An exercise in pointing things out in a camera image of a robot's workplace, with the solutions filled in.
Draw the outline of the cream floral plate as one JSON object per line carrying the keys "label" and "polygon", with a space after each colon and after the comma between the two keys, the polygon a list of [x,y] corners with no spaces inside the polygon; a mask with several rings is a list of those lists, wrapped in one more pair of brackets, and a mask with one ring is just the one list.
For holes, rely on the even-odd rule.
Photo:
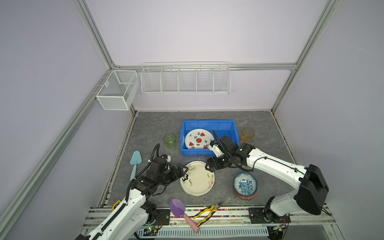
{"label": "cream floral plate", "polygon": [[207,194],[214,186],[215,173],[206,170],[206,163],[202,161],[190,162],[187,167],[187,173],[180,179],[183,191],[195,197]]}

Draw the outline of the watermelon pattern white plate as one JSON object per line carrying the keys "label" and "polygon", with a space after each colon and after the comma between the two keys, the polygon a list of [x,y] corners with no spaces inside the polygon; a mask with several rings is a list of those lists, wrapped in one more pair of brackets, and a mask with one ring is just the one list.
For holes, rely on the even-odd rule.
{"label": "watermelon pattern white plate", "polygon": [[192,150],[207,150],[214,136],[207,130],[194,129],[185,136],[185,146]]}

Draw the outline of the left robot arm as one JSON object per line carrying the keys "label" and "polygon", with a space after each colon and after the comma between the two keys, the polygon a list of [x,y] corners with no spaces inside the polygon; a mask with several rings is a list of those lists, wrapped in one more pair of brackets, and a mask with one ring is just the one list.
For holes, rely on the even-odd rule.
{"label": "left robot arm", "polygon": [[146,223],[156,218],[157,206],[149,201],[159,186],[167,187],[188,172],[182,164],[172,165],[170,156],[159,155],[156,144],[149,163],[132,180],[126,195],[111,214],[87,235],[78,235],[77,240],[128,240]]}

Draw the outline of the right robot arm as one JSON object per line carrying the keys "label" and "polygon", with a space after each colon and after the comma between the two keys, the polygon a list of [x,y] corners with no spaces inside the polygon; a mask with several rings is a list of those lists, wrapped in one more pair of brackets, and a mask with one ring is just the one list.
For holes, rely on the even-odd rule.
{"label": "right robot arm", "polygon": [[325,212],[324,204],[329,187],[319,167],[307,167],[289,163],[264,153],[253,145],[238,145],[229,137],[214,137],[209,150],[215,155],[206,162],[206,170],[215,172],[236,166],[251,172],[255,169],[274,176],[293,188],[293,191],[269,198],[263,208],[258,208],[256,219],[259,223],[284,222],[285,216],[297,211],[312,215]]}

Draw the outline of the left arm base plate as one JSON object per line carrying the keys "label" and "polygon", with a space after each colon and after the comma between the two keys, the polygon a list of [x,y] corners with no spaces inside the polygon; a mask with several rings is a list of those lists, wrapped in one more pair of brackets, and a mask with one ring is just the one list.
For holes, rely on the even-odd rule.
{"label": "left arm base plate", "polygon": [[149,214],[149,218],[145,223],[145,226],[168,226],[170,219],[170,209],[156,209],[155,212]]}

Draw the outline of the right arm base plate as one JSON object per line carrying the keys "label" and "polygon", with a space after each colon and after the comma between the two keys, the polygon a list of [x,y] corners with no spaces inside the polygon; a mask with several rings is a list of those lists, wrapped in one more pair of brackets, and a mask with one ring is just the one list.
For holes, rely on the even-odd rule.
{"label": "right arm base plate", "polygon": [[249,208],[249,218],[252,224],[289,224],[291,218],[288,215],[278,216],[270,210],[262,207]]}

